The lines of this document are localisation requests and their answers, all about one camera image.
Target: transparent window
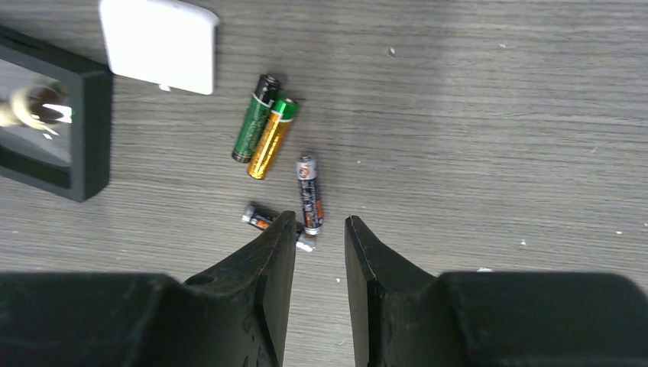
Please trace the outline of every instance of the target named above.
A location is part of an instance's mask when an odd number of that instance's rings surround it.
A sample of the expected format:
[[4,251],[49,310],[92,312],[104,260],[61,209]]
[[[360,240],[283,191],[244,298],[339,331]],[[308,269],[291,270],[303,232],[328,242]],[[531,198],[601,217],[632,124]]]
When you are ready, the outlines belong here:
[[74,111],[60,81],[0,60],[0,145],[45,164],[69,167]]

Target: white square object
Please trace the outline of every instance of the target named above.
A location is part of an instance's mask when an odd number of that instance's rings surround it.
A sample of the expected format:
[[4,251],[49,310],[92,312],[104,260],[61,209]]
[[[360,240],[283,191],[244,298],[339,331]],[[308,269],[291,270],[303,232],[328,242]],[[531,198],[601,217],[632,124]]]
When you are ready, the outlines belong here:
[[100,0],[99,17],[113,73],[212,94],[214,13],[177,0]]

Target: gray wood surface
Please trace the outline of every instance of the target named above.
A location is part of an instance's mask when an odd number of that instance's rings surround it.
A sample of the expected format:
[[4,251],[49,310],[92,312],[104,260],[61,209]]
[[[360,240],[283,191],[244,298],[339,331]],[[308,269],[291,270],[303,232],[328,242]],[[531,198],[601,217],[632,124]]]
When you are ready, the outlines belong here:
[[[297,254],[285,365],[352,365],[350,213],[433,274],[614,271],[648,289],[645,1],[193,3],[222,19],[214,95],[117,78],[111,185],[77,204],[0,178],[2,270],[184,279],[258,234],[249,200],[299,210],[310,148],[327,223]],[[105,61],[93,1],[4,0],[0,22]],[[267,71],[303,109],[257,182],[229,153]]]

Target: green battery top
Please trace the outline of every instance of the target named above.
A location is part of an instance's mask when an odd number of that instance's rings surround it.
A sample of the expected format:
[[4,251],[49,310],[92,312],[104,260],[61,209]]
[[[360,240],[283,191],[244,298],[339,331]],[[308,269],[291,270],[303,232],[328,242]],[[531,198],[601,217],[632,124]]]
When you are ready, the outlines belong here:
[[281,122],[288,122],[294,119],[298,109],[299,103],[287,97],[279,98],[279,100],[274,103],[274,106],[272,106],[272,112],[281,114]]

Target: battery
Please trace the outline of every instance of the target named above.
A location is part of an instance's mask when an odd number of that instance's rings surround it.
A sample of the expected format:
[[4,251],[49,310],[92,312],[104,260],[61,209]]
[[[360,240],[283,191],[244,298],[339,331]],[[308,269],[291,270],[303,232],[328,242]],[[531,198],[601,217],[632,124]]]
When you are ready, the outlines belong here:
[[[275,213],[271,213],[265,209],[257,208],[253,205],[245,208],[241,221],[249,224],[260,230],[265,230],[277,218]],[[315,249],[315,237],[307,235],[304,232],[303,225],[297,223],[297,241],[296,246],[306,252],[311,252]]]
[[263,180],[267,176],[281,144],[288,135],[298,108],[297,102],[290,98],[280,98],[274,103],[264,134],[248,167],[251,177]]
[[302,154],[297,160],[297,180],[304,214],[304,232],[318,235],[324,224],[322,194],[317,182],[317,160],[311,154]]
[[239,163],[248,163],[261,139],[267,124],[267,117],[272,104],[277,99],[281,83],[272,76],[262,74],[257,88],[252,93],[248,112],[245,113],[243,126],[238,133],[232,158]]

